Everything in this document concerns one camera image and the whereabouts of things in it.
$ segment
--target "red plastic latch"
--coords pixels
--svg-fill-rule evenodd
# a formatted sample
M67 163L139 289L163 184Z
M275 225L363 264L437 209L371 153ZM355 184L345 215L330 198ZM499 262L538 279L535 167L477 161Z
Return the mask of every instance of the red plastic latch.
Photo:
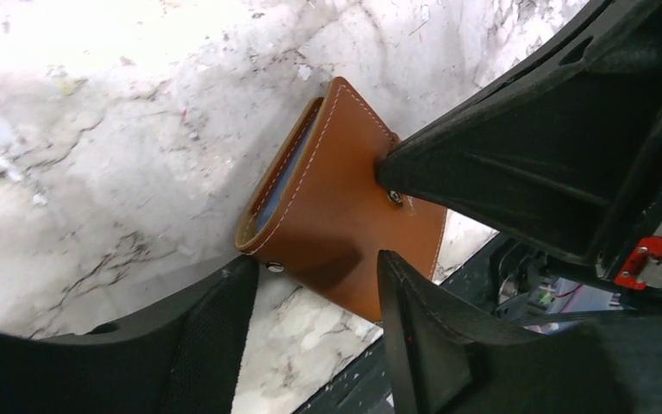
M643 267L646 258L662 260L662 237L652 235L639 241L633 252L628 256L621 271L615 276L613 282L636 291L646 289L646 282L638 281L638 272Z

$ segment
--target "metal rivet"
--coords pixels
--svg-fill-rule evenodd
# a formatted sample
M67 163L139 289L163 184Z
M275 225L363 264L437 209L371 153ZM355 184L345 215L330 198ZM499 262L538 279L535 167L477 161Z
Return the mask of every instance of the metal rivet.
M401 204L402 203L402 197L400 197L400 195L397 191L389 190L389 192L387 192L387 198L389 198L390 201L394 204Z
M277 263L276 261L269 261L265 267L267 267L267 270L273 272L273 273L280 273L285 270L285 267L281 265L280 263Z

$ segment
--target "leather flap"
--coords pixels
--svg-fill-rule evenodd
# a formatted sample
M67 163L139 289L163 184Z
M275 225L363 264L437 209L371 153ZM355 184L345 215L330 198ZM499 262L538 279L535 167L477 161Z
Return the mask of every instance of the leather flap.
M398 142L343 78L308 105L253 194L236 247L373 322L377 255L432 276L446 209L389 193L375 168Z

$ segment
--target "white stitching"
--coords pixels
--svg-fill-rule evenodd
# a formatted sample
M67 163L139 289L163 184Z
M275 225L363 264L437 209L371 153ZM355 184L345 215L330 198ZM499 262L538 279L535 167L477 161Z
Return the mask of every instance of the white stitching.
M433 278L433 273L435 272L435 265L438 263L440 246L443 244L443 234L445 234L446 219L447 219L447 209L443 209L443 225L441 226L440 229L440 239L438 239L438 248L435 249L435 256L433 257L433 265L430 267L430 273L428 273L428 279Z
M315 153L318 151L318 147L321 146L321 142L323 142L323 137L326 136L326 129L328 128L328 124L331 122L331 118L333 117L334 112L336 111L336 104L339 102L339 96L341 95L341 91L346 91L351 95L351 92L347 89L345 85L342 85L338 91L336 91L336 96L334 97L334 103L331 105L331 110L328 112L328 117L326 118L326 123L323 125L323 130L321 131L321 136L318 137L318 142L315 144L315 147L313 148L313 153L310 155L310 159L308 164L306 164L306 168L303 170L303 175L301 176L301 180L298 182L298 185L296 186L296 189L293 191L293 195L290 196L290 201L288 202L288 205L285 206L285 211L283 211L283 215L280 217L280 220L278 220L278 224L275 225L275 228L272 229L270 234L265 238L265 240L260 243L257 248L255 248L253 251L251 251L249 254L256 254L260 249L262 249L267 242L270 241L273 235L275 235L275 232L278 231L278 228L280 227L280 224L283 223L283 220L285 219L285 216L288 214L288 210L290 210L290 207L293 205L293 201L296 199L296 195L298 194L298 190L300 190L301 185L303 184L303 180L306 177L306 174L308 173L311 164L313 164L313 159L315 158ZM351 95L351 97L354 98L355 101L357 101L359 104L361 104L362 108L366 110L366 112L370 115L372 113L359 101L354 95ZM374 121L377 123L377 125L384 130L384 127L382 126L382 123L379 122L379 120L376 119L376 117L373 117Z
M243 242L247 240L247 231L250 230L250 224L252 224L252 219L255 218L258 215L258 211L262 209L262 207L265 205L265 199L267 198L268 194L270 194L270 191L272 190L272 187L275 185L275 181L278 180L278 177L280 177L280 174L283 173L285 169L285 164L288 162L290 159L290 156L296 152L296 148L300 143L303 141L303 135L308 131L308 128L310 127L311 121L314 120L315 114L318 113L318 108L316 108L312 114L308 117L306 120L306 123L301 127L301 133L297 136L298 139L296 139L296 142L293 143L293 148L290 149L287 153L285 153L285 158L283 159L283 162L280 164L280 168L275 172L275 177L272 178L271 183L266 187L265 194L263 195L262 199L260 202L257 204L258 209L253 212L251 219L247 220L247 226L245 226L245 232L242 233L242 240Z
M362 109L364 109L366 111L367 114L372 116L372 119L382 129L384 134L388 138L391 137L391 135L388 132L387 128L384 127L384 125L377 119L376 116L374 116L374 114L372 114L371 110L369 110L369 108L367 108L366 105L364 105L364 103L361 100L359 100L357 97L355 97L347 89L347 87L345 85L342 85L339 88L339 90L336 92L336 96L334 97L334 104L331 106L330 112L328 112L328 117L326 119L326 123L323 125L323 130L321 131L321 136L319 136L318 142L315 144L315 147L313 148L313 153L311 153L309 162L308 162L308 164L306 164L306 167L303 170L303 175L301 176L301 180L298 182L298 185L296 186L296 189L293 191L293 195L290 196L290 201L288 202L288 205L285 206L285 211L283 211L283 215L280 217L280 220L278 220L278 223L275 225L275 228L272 229L272 231L265 238L265 240L262 241L257 248L255 248L253 251L251 251L248 254L253 255L253 254L258 253L259 250L262 249L266 245L266 243L270 241L270 239L272 239L273 235L275 235L275 232L278 231L278 229L280 228L280 224L283 223L283 220L285 219L285 216L288 214L288 211L290 210L290 207L293 205L293 201L296 199L296 195L298 194L298 191L301 189L301 185L303 184L303 180L305 179L306 174L308 173L308 171L310 169L310 165L313 163L313 159L315 158L315 153L316 153L316 151L318 151L318 147L321 146L321 142L323 141L323 137L326 136L326 129L328 128L328 124L331 122L332 115L336 111L336 104L339 102L339 96L341 94L341 91L348 92L349 95L353 98L353 100L355 100L362 107ZM438 239L438 247L435 250L435 256L433 257L433 264L430 268L430 272L428 274L428 279L431 279L433 277L433 272L435 270L435 264L437 264L437 262L438 262L438 254L440 254L440 246L442 245L443 234L445 233L446 217L447 217L447 210L443 209L443 223L442 223L442 226L441 226L441 229L440 229L440 238Z

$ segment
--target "white marble surface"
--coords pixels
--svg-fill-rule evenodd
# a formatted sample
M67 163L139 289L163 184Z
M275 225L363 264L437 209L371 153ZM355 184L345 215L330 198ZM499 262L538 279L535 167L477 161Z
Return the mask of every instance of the white marble surface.
M0 330L82 333L230 257L303 106L344 76L400 136L584 0L1 0ZM437 279L492 231L449 213ZM234 412L294 410L379 329L263 274Z

